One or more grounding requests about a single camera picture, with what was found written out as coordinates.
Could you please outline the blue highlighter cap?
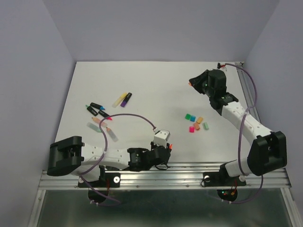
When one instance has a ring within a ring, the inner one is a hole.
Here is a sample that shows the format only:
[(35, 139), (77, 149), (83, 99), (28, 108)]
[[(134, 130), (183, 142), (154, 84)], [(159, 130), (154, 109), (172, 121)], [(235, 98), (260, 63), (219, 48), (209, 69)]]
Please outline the blue highlighter cap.
[(190, 116), (190, 121), (195, 122), (196, 121), (196, 117), (195, 116)]

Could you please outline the mint green highlighter cap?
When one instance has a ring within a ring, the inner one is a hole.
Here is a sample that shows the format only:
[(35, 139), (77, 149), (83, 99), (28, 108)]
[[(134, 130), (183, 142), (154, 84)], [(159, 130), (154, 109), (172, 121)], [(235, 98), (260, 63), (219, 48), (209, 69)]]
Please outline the mint green highlighter cap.
[(204, 122), (204, 123), (203, 123), (203, 128), (204, 128), (205, 130), (209, 130), (208, 123)]

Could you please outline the black highlighter purple cap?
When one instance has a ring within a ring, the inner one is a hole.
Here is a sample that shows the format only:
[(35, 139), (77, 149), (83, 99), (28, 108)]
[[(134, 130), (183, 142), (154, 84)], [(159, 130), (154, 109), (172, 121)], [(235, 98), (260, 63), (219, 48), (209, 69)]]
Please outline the black highlighter purple cap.
[(123, 101), (121, 102), (120, 106), (121, 107), (125, 107), (126, 104), (128, 103), (129, 99), (131, 98), (132, 93), (128, 93), (125, 98), (123, 99)]

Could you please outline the yellow translucent highlighter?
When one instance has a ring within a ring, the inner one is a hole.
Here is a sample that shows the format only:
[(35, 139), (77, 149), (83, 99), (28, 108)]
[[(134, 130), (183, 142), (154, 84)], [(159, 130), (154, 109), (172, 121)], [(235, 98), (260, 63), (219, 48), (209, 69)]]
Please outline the yellow translucent highlighter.
[(126, 97), (127, 93), (123, 93), (113, 104), (112, 107), (116, 108)]

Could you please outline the black highlighter pink cap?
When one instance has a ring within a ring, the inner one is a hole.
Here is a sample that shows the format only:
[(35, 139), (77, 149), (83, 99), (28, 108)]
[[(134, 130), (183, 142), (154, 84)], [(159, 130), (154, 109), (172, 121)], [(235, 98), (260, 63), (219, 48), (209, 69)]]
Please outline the black highlighter pink cap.
[(104, 118), (106, 118), (106, 119), (108, 119), (108, 120), (112, 120), (112, 118), (110, 117), (110, 115), (107, 114), (107, 113), (105, 113), (103, 110), (99, 110), (98, 113), (99, 113), (102, 117), (104, 117)]

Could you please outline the translucent highlighter orange ink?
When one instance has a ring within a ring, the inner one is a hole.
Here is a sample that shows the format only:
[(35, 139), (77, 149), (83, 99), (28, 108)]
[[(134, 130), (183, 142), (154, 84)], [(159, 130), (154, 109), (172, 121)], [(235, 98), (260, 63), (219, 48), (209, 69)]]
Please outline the translucent highlighter orange ink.
[[(101, 122), (101, 119), (99, 119), (99, 118), (97, 118), (97, 117), (92, 117), (92, 120), (93, 120), (93, 122), (95, 122), (95, 123), (97, 123), (97, 124), (100, 124), (100, 122)], [(102, 126), (102, 127), (107, 127), (107, 124), (106, 124), (105, 122), (102, 122), (102, 123), (101, 123), (101, 126)]]

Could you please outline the black highlighter blue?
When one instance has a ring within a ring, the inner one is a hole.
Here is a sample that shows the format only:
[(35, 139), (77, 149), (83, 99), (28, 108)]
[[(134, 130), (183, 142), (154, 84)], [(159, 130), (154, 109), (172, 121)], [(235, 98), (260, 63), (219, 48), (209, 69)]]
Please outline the black highlighter blue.
[(99, 104), (96, 104), (96, 103), (90, 103), (90, 106), (93, 107), (93, 108), (96, 108), (98, 110), (102, 110), (102, 111), (105, 110), (105, 108), (102, 105), (99, 105)]

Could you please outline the black highlighter green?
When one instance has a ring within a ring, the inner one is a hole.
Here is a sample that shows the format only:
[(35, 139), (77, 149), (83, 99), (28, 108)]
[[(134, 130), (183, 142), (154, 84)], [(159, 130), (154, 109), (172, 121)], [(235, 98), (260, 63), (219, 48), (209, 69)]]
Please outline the black highlighter green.
[(86, 109), (93, 115), (97, 116), (98, 112), (96, 112), (90, 105), (86, 105)]

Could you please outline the orange yellow highlighter cap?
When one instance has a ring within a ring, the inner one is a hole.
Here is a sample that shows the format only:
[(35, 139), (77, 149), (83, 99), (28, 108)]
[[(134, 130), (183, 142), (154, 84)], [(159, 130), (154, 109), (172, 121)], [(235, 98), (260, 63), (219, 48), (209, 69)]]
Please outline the orange yellow highlighter cap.
[(196, 122), (197, 122), (198, 124), (200, 124), (202, 121), (203, 121), (203, 117), (198, 117), (198, 119), (197, 119)]

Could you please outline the translucent highlighter mint green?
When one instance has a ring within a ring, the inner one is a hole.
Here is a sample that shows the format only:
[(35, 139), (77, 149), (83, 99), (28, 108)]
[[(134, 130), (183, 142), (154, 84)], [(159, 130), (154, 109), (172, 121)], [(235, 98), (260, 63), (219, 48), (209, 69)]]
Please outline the translucent highlighter mint green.
[(93, 124), (93, 123), (88, 122), (88, 123), (87, 123), (87, 126), (88, 126), (90, 129), (94, 130), (95, 132), (98, 132), (98, 133), (101, 133), (101, 132), (102, 132), (102, 130), (99, 128), (98, 125), (95, 125), (95, 124)]

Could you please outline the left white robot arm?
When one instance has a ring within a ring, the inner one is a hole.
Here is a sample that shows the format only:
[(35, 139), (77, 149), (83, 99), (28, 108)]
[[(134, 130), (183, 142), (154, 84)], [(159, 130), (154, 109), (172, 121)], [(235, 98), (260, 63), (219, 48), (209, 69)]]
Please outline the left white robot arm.
[(50, 145), (48, 176), (83, 176), (94, 186), (105, 182), (100, 166), (131, 172), (148, 171), (154, 166), (165, 165), (171, 155), (170, 144), (160, 146), (151, 142), (151, 149), (104, 149), (82, 142), (81, 136), (55, 142)]

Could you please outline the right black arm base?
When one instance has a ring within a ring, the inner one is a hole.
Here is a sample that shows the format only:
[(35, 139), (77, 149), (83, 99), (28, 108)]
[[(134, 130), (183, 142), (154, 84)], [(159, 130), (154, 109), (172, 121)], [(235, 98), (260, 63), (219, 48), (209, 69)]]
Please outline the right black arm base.
[(205, 187), (218, 187), (217, 194), (223, 201), (235, 202), (238, 197), (238, 187), (246, 186), (246, 179), (242, 176), (229, 176), (225, 164), (217, 172), (204, 172), (200, 185)]

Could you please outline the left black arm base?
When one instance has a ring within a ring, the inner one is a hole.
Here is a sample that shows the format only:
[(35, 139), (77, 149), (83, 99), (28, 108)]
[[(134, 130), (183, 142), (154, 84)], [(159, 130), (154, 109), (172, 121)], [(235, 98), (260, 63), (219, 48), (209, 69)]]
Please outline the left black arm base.
[(120, 187), (121, 174), (118, 172), (107, 173), (104, 166), (100, 166), (97, 171), (97, 179), (91, 182), (87, 178), (79, 177), (78, 187), (88, 189), (88, 199), (90, 204), (96, 206), (113, 207), (121, 202), (110, 195), (110, 189)]

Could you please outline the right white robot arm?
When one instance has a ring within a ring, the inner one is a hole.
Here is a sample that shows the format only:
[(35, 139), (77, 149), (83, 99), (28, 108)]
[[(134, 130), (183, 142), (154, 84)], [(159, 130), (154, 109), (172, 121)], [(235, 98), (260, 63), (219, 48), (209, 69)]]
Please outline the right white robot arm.
[(211, 107), (239, 130), (251, 145), (247, 157), (238, 155), (237, 160), (220, 166), (218, 180), (229, 184), (236, 176), (254, 174), (261, 176), (287, 165), (286, 136), (274, 132), (258, 122), (244, 109), (239, 100), (227, 92), (226, 75), (221, 70), (206, 70), (189, 80), (200, 94), (209, 98)]

